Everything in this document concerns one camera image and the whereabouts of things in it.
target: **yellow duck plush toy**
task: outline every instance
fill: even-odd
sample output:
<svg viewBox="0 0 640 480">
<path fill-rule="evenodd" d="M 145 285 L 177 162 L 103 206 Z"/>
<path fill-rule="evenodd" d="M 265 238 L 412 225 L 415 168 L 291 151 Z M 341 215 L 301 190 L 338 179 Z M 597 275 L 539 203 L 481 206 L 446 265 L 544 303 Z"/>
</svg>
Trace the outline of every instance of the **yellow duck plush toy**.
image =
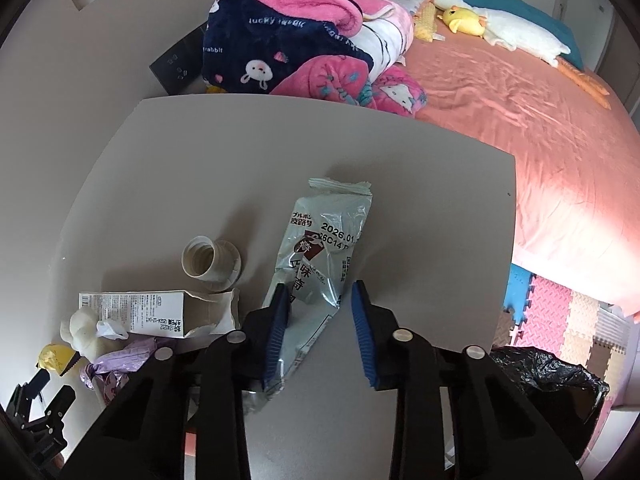
<svg viewBox="0 0 640 480">
<path fill-rule="evenodd" d="M 445 10 L 440 19 L 454 34 L 460 31 L 472 36 L 482 36 L 486 27 L 484 16 L 478 16 L 471 9 L 463 9 L 458 6 Z"/>
</svg>

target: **folded clothes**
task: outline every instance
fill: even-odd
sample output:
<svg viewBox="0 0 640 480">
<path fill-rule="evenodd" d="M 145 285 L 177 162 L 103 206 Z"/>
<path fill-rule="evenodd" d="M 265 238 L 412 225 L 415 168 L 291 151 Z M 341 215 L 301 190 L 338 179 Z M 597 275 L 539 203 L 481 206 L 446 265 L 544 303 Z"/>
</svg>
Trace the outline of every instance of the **folded clothes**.
<svg viewBox="0 0 640 480">
<path fill-rule="evenodd" d="M 349 0 L 258 0 L 292 18 L 332 22 L 341 35 L 350 38 L 362 26 L 362 14 Z"/>
<path fill-rule="evenodd" d="M 216 0 L 202 49 L 203 78 L 233 93 L 267 94 L 317 56 L 350 56 L 373 68 L 333 23 L 285 16 L 258 0 Z"/>
<path fill-rule="evenodd" d="M 394 11 L 383 18 L 365 22 L 360 32 L 351 38 L 353 44 L 373 58 L 369 80 L 375 81 L 387 68 L 398 61 L 414 40 L 414 24 L 406 10 L 395 2 Z"/>
<path fill-rule="evenodd" d="M 421 86 L 398 67 L 391 67 L 373 85 L 368 67 L 347 56 L 318 56 L 303 64 L 271 92 L 373 108 L 414 117 L 426 104 Z"/>
</svg>

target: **pink foam mat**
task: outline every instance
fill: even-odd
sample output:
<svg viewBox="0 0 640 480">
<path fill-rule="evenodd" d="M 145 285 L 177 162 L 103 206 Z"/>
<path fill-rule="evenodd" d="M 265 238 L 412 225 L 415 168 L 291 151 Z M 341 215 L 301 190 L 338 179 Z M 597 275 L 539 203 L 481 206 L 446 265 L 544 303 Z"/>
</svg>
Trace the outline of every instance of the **pink foam mat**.
<svg viewBox="0 0 640 480">
<path fill-rule="evenodd" d="M 571 289 L 534 276 L 529 294 L 530 305 L 522 327 L 522 338 L 516 346 L 535 346 L 559 355 L 569 317 Z"/>
</svg>

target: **cardboard box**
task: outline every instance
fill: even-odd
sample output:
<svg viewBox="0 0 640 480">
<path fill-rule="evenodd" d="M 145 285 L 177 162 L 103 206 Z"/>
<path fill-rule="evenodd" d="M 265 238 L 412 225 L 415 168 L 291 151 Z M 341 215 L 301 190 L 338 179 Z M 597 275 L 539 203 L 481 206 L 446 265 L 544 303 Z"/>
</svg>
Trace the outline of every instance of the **cardboard box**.
<svg viewBox="0 0 640 480">
<path fill-rule="evenodd" d="M 160 292 L 81 292 L 78 308 L 89 306 L 98 319 L 115 319 L 127 332 L 187 338 L 225 334 L 239 328 L 238 290 L 202 294 Z"/>
</svg>

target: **yellow cloth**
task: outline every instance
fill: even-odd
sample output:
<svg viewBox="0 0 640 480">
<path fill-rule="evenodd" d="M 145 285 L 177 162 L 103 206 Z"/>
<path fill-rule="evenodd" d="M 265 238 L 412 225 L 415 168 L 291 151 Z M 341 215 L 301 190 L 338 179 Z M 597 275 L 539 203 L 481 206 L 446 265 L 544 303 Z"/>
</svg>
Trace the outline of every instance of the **yellow cloth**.
<svg viewBox="0 0 640 480">
<path fill-rule="evenodd" d="M 76 355 L 76 351 L 66 345 L 46 345 L 38 355 L 38 367 L 60 375 Z"/>
<path fill-rule="evenodd" d="M 219 86 L 208 86 L 207 94 L 226 94 L 226 90 L 224 88 L 220 88 Z"/>
<path fill-rule="evenodd" d="M 431 43 L 437 27 L 436 6 L 431 2 L 425 2 L 414 16 L 414 37 Z"/>
</svg>

